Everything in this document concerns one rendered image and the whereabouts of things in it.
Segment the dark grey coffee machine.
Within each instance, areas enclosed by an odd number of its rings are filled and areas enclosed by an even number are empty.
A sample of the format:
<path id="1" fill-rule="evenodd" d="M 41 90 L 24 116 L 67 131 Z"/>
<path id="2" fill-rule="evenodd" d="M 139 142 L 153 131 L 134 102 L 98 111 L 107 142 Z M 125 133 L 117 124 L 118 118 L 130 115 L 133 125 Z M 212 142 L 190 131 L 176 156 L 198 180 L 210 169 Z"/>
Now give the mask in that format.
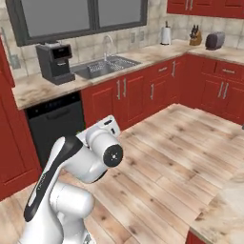
<path id="1" fill-rule="evenodd" d="M 37 57 L 42 76 L 55 85 L 61 85 L 75 79 L 71 72 L 69 60 L 72 58 L 71 45 L 53 44 L 37 45 Z"/>

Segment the steel sink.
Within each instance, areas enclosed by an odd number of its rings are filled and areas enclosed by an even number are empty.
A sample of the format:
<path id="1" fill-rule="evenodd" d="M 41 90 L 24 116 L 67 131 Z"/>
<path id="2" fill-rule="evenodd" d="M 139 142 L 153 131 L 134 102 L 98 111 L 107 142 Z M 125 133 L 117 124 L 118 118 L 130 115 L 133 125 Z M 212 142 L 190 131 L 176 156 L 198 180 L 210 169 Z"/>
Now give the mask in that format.
<path id="1" fill-rule="evenodd" d="M 71 72 L 85 79 L 93 79 L 112 72 L 122 71 L 124 69 L 139 65 L 139 62 L 122 57 L 109 56 L 106 60 L 99 59 L 86 64 L 71 67 Z"/>

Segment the white paper towel roll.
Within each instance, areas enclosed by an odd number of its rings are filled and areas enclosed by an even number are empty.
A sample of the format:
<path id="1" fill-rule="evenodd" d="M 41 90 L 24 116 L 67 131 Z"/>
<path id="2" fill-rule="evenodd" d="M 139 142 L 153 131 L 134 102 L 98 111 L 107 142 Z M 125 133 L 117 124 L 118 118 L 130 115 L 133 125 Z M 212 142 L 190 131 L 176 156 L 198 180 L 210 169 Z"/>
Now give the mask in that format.
<path id="1" fill-rule="evenodd" d="M 172 43 L 171 27 L 168 22 L 165 22 L 165 26 L 161 28 L 161 44 L 170 45 Z"/>

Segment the red base cupboard run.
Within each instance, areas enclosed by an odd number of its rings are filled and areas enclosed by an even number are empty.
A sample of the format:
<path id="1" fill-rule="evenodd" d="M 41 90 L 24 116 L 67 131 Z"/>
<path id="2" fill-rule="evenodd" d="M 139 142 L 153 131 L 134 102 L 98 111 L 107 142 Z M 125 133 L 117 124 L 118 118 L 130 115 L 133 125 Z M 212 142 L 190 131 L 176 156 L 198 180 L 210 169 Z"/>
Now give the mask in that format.
<path id="1" fill-rule="evenodd" d="M 178 103 L 184 63 L 185 56 L 180 55 L 138 71 L 99 78 L 81 91 L 86 127 L 112 114 L 125 130 Z"/>
<path id="2" fill-rule="evenodd" d="M 244 65 L 187 54 L 181 102 L 244 124 Z"/>

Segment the dark framed window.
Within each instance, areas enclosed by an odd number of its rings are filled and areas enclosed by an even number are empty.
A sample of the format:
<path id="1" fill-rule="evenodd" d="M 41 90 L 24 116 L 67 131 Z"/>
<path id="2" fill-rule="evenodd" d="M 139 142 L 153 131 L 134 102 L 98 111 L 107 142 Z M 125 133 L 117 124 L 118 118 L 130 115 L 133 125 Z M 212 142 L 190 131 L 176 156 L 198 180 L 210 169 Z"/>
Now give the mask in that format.
<path id="1" fill-rule="evenodd" d="M 147 24 L 148 0 L 5 0 L 18 47 Z"/>

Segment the red island cupboard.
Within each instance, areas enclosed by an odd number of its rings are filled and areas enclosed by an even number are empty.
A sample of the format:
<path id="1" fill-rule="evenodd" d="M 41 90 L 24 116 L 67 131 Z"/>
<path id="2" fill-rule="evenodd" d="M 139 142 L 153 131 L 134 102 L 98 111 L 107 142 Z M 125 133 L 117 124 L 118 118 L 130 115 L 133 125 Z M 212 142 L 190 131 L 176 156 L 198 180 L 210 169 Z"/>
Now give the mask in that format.
<path id="1" fill-rule="evenodd" d="M 188 232 L 185 244 L 206 244 L 192 232 Z"/>

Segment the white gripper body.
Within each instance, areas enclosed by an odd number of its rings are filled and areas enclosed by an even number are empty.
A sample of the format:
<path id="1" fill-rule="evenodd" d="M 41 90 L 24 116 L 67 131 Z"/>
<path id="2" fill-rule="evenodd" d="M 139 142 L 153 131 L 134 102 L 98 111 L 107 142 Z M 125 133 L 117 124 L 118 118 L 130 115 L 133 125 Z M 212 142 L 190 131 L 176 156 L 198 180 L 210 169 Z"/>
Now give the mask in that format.
<path id="1" fill-rule="evenodd" d="M 85 129 L 82 132 L 79 132 L 76 137 L 82 141 L 84 144 L 88 144 L 90 137 L 92 136 L 92 134 L 97 130 L 96 126 L 91 126 L 87 129 Z"/>

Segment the red tall cupboard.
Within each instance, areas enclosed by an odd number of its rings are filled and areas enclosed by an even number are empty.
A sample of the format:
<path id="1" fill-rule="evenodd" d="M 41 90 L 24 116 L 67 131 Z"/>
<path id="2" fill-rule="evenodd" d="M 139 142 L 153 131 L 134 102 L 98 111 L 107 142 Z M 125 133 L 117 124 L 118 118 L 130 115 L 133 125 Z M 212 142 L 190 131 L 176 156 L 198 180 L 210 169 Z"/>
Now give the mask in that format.
<path id="1" fill-rule="evenodd" d="M 0 72 L 0 201 L 38 179 L 40 167 L 23 112 Z"/>

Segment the red wall cupboard run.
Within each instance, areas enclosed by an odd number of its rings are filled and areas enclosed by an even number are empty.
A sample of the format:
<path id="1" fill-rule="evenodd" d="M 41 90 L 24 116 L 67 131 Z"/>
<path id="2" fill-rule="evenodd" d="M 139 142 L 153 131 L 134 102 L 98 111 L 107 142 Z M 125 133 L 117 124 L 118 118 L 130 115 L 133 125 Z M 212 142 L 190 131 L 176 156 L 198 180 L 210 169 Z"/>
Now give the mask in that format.
<path id="1" fill-rule="evenodd" d="M 244 19 L 244 0 L 168 0 L 167 13 Z"/>

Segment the wooden knife block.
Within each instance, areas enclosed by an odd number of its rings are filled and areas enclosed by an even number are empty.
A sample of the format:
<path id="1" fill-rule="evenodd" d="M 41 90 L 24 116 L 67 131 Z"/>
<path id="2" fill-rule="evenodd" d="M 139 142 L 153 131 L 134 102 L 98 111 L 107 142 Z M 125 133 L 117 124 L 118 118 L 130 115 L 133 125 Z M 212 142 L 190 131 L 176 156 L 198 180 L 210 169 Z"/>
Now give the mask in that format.
<path id="1" fill-rule="evenodd" d="M 192 32 L 190 34 L 190 45 L 199 46 L 202 42 L 201 31 L 198 26 L 193 26 Z"/>

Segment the grey toaster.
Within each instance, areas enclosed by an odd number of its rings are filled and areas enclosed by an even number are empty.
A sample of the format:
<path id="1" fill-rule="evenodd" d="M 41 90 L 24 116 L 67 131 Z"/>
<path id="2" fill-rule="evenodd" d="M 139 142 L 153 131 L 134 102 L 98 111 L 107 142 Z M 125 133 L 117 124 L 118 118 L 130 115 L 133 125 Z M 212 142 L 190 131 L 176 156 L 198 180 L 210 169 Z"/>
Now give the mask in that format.
<path id="1" fill-rule="evenodd" d="M 223 46 L 224 41 L 225 33 L 223 31 L 212 32 L 206 37 L 205 47 L 210 51 L 218 50 Z"/>

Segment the black dishwasher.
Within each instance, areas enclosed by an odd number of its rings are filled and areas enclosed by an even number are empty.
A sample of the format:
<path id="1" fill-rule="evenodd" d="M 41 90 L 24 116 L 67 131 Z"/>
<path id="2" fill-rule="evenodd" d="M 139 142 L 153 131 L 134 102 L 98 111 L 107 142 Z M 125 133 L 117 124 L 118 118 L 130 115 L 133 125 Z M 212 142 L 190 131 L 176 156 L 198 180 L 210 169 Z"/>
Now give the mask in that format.
<path id="1" fill-rule="evenodd" d="M 42 169 L 47 164 L 52 145 L 59 137 L 76 135 L 85 129 L 78 91 L 27 108 L 25 113 Z"/>

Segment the steel tap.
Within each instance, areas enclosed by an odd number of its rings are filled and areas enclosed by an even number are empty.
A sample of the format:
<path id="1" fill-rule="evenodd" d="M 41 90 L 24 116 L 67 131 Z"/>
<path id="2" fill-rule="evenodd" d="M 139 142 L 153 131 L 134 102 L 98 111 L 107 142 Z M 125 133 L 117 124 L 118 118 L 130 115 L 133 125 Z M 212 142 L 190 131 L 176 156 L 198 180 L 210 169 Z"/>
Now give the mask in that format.
<path id="1" fill-rule="evenodd" d="M 106 34 L 103 39 L 103 52 L 104 52 L 104 60 L 107 60 L 110 56 L 110 50 L 113 45 L 112 37 L 109 34 Z"/>

